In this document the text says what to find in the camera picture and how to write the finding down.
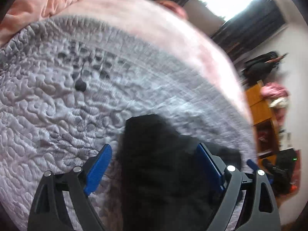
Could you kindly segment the black pants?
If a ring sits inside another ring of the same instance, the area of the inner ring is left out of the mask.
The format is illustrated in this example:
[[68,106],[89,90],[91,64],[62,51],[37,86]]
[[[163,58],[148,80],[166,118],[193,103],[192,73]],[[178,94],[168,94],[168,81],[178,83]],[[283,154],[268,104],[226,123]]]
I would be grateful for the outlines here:
[[205,230],[220,205],[195,151],[199,140],[159,115],[126,121],[120,149],[124,230]]

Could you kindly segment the wooden shelf cabinet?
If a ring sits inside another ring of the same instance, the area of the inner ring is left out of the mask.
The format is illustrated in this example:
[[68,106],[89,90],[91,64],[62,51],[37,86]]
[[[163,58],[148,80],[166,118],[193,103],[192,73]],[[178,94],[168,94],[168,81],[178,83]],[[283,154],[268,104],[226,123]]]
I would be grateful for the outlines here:
[[263,98],[260,93],[263,82],[259,80],[246,92],[247,102],[253,118],[253,130],[256,139],[258,162],[267,158],[276,161],[280,151],[279,131],[285,119],[285,109],[270,107],[271,100]]

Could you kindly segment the small black round object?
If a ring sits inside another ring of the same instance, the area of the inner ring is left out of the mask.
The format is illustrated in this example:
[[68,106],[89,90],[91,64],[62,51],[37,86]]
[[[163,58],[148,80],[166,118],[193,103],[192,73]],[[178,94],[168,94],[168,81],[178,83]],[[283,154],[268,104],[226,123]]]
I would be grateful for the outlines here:
[[79,92],[85,92],[85,90],[87,89],[86,82],[82,80],[83,69],[84,69],[84,65],[82,65],[82,68],[80,72],[78,73],[78,75],[76,76],[76,80],[75,80],[75,89],[76,91],[79,91]]

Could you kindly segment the grey quilted bedspread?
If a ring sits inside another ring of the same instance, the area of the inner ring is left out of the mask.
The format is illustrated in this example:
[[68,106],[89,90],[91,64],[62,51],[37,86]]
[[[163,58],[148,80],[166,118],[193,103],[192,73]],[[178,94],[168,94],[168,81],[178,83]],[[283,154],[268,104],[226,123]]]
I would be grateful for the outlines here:
[[[82,65],[85,92],[75,89]],[[256,158],[249,122],[190,65],[102,21],[32,23],[1,48],[1,204],[26,230],[46,171],[67,172],[105,143],[117,156],[127,119],[164,117],[184,135]]]

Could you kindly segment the pink clothes pile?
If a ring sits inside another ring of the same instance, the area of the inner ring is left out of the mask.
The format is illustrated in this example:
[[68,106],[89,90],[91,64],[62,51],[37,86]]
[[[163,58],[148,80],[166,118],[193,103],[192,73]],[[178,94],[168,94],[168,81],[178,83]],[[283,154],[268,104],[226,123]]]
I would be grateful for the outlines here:
[[289,92],[276,82],[269,82],[261,87],[261,96],[269,101],[269,107],[273,109],[287,108],[289,105]]

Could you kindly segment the black curtain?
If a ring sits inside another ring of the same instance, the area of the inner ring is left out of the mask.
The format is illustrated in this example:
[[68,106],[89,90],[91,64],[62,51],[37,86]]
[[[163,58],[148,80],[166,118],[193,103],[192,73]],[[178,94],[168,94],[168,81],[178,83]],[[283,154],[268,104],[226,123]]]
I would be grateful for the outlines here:
[[[184,6],[189,0],[171,1]],[[275,0],[198,1],[224,21],[210,37],[231,60],[253,50],[285,24]]]

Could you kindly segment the pink white bed sheet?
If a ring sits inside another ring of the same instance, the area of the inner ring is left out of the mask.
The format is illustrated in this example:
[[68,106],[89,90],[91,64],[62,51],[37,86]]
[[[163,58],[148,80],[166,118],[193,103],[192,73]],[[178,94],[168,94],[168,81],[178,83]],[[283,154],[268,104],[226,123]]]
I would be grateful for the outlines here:
[[252,123],[245,93],[226,53],[187,20],[151,0],[82,0],[59,15],[95,18],[161,48],[195,68]]

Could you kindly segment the pink pillow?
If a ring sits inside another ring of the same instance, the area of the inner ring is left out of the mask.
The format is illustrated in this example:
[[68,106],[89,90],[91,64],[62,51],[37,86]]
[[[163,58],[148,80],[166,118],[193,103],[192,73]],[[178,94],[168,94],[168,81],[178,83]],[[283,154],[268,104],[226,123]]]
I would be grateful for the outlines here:
[[188,20],[188,15],[186,10],[171,0],[155,0],[156,3],[164,6],[165,8],[169,9],[170,11],[174,12],[176,15],[181,17],[184,20]]

